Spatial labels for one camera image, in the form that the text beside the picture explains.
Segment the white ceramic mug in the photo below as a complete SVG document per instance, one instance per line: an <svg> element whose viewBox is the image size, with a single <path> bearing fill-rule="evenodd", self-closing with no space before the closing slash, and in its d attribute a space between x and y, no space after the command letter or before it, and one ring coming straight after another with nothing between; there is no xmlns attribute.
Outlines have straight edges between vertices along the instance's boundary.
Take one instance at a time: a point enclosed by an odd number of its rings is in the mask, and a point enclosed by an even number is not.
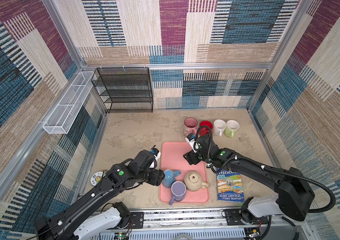
<svg viewBox="0 0 340 240"><path fill-rule="evenodd" d="M226 122L224 120L215 120L213 123L213 134L215 136L221 137L226 129Z"/></svg>

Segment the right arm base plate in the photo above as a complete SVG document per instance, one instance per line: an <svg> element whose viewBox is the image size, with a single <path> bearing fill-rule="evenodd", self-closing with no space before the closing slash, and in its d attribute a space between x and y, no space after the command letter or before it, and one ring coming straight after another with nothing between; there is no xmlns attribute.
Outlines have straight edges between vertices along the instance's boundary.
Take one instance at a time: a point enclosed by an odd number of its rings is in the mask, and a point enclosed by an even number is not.
<svg viewBox="0 0 340 240"><path fill-rule="evenodd" d="M240 209L225 209L221 212L222 217L227 221L228 226L239 225L267 225L267 217L255 217L249 211L241 212Z"/></svg>

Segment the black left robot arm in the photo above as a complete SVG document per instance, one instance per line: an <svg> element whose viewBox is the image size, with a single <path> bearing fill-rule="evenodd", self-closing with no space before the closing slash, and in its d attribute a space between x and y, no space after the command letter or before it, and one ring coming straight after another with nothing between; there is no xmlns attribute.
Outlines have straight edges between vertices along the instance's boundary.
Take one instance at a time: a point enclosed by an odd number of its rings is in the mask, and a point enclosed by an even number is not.
<svg viewBox="0 0 340 240"><path fill-rule="evenodd" d="M160 151L140 151L134 159L113 165L89 192L61 213L38 219L34 226L38 240L86 240L106 229L125 228L130 211L122 202L114 203L104 213L94 213L120 193L144 183L160 186L164 172L157 169Z"/></svg>

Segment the pink patterned glass mug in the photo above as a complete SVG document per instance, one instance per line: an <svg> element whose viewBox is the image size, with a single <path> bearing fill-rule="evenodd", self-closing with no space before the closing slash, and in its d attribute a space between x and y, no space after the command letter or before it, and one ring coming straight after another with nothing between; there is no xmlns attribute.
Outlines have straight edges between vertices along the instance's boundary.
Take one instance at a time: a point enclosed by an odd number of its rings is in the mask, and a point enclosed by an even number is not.
<svg viewBox="0 0 340 240"><path fill-rule="evenodd" d="M195 118L186 118L184 121L184 135L196 134L198 130L198 121Z"/></svg>

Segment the light green ceramic mug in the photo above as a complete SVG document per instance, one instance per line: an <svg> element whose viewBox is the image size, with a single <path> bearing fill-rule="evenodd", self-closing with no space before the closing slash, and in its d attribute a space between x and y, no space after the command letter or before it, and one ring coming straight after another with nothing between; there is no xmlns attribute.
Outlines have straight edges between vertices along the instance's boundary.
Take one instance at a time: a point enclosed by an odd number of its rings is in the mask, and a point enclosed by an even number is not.
<svg viewBox="0 0 340 240"><path fill-rule="evenodd" d="M226 122L226 128L224 134L228 138L233 138L237 130L240 128L240 124L235 120L229 120Z"/></svg>

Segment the red ceramic mug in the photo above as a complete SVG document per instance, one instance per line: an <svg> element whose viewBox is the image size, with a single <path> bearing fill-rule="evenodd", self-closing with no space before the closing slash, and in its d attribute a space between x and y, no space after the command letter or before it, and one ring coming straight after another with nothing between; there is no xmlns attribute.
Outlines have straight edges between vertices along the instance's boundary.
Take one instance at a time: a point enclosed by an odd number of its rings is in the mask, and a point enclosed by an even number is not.
<svg viewBox="0 0 340 240"><path fill-rule="evenodd" d="M204 135L210 136L211 135L210 131L213 129L213 124L210 121L201 121L200 128L201 128L199 131L200 136Z"/></svg>

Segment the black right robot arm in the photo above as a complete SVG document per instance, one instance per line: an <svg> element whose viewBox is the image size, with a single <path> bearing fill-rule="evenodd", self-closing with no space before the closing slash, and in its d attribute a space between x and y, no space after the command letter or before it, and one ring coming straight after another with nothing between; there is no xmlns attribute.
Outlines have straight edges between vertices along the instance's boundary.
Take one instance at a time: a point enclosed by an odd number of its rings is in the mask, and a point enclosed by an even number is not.
<svg viewBox="0 0 340 240"><path fill-rule="evenodd" d="M234 150L220 149L209 135L196 138L189 134L186 142L192 150L184 154L189 165L207 163L207 168L216 175L229 171L247 176L278 194L274 201L279 210L296 221L305 220L315 194L309 186L309 180L295 169L274 168L249 159Z"/></svg>

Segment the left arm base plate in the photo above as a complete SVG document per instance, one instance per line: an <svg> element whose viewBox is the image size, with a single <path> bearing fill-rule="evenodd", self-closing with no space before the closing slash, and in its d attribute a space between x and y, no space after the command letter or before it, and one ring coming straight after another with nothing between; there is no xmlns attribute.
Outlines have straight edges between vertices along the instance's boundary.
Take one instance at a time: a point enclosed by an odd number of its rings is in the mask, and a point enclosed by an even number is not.
<svg viewBox="0 0 340 240"><path fill-rule="evenodd" d="M125 228L127 229L142 229L144 222L144 212L131 212L130 218L128 219L128 225Z"/></svg>

